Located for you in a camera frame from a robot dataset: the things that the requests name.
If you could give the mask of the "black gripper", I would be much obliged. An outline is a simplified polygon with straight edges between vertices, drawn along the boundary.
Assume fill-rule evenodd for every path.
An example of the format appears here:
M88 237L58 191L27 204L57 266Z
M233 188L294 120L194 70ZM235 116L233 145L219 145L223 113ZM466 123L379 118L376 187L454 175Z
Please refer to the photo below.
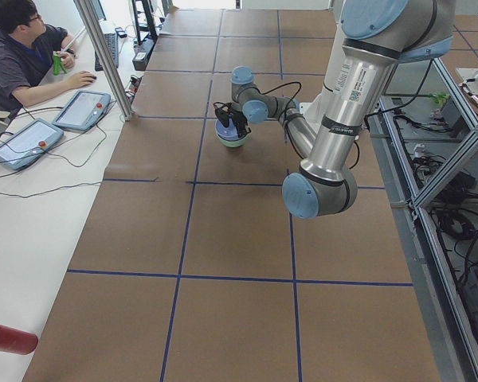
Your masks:
M236 109L231 109L229 111L229 117L232 119L233 125L237 130L238 138L245 138L250 133L250 128L247 124L247 119L244 114Z

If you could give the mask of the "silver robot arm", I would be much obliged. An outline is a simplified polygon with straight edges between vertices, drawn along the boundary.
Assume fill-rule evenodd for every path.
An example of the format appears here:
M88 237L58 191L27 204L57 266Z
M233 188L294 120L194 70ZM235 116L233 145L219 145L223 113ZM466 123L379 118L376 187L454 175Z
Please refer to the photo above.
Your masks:
M276 119L301 157L282 185L287 210L301 219L350 208L357 184L346 160L396 64L432 60L452 45L453 1L345 1L321 93L301 111L292 98L263 93L250 68L231 75L231 100L217 105L215 131L241 145L249 125Z

